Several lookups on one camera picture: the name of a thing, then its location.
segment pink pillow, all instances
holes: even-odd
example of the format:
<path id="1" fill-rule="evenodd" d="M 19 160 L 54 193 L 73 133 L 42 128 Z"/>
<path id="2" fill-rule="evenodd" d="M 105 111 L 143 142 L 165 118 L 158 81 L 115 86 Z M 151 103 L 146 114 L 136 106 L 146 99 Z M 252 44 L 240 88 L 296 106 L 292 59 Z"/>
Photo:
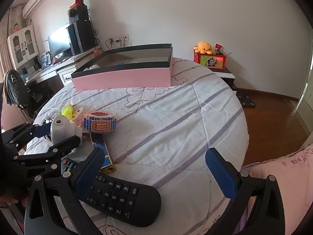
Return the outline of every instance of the pink pillow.
<path id="1" fill-rule="evenodd" d="M 284 205 L 285 234 L 292 234 L 313 202 L 313 145 L 276 160 L 244 166 L 242 170 L 251 177 L 276 177 Z M 251 198 L 247 216 L 253 203 Z"/>

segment computer monitor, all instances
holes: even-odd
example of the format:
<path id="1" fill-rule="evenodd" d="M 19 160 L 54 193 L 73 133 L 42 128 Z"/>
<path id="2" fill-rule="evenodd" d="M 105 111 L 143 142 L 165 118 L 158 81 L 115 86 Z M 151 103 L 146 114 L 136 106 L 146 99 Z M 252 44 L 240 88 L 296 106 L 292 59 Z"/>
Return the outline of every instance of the computer monitor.
<path id="1" fill-rule="evenodd" d="M 68 26 L 69 24 L 62 26 L 48 37 L 51 58 L 71 48 L 66 29 Z"/>

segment striped bedsheet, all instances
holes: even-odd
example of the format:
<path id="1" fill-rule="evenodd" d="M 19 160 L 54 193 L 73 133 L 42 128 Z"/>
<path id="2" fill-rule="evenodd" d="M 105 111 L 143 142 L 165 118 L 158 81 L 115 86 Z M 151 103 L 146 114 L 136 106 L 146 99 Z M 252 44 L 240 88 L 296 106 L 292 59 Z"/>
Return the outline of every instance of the striped bedsheet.
<path id="1" fill-rule="evenodd" d="M 228 85 L 211 70 L 174 58 L 172 87 L 120 88 L 77 92 L 73 84 L 59 91 L 40 111 L 35 123 L 74 108 L 106 110 L 117 126 L 105 140 L 117 171 L 110 176 L 154 186 L 162 197 L 159 217 L 138 228 L 108 217 L 82 203 L 103 234 L 205 234 L 222 215 L 225 199 L 208 170 L 204 154 L 215 147 L 240 169 L 248 146 L 243 109 Z M 49 144 L 34 139 L 26 154 L 44 153 Z M 89 147 L 70 158 L 84 160 Z M 57 198 L 66 225 L 73 226 Z"/>

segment wooden floor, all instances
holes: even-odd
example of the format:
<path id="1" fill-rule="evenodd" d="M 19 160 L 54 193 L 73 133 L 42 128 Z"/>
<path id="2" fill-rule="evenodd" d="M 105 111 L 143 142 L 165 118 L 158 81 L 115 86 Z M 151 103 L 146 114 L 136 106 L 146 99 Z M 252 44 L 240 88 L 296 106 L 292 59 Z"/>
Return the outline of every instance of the wooden floor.
<path id="1" fill-rule="evenodd" d="M 275 159 L 297 151 L 308 138 L 292 104 L 274 96 L 248 94 L 255 108 L 244 108 L 249 146 L 244 165 Z"/>

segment remote control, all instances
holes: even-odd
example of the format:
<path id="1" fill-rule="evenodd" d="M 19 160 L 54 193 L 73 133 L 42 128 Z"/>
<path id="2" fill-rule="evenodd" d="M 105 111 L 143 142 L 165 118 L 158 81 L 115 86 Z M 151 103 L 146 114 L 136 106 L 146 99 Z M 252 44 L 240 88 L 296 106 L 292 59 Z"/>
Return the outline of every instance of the remote control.
<path id="1" fill-rule="evenodd" d="M 74 169 L 76 165 L 73 160 L 64 158 L 62 173 Z M 87 196 L 80 200 L 104 214 L 138 227 L 152 224 L 161 209 L 161 196 L 157 189 L 116 179 L 101 172 Z"/>

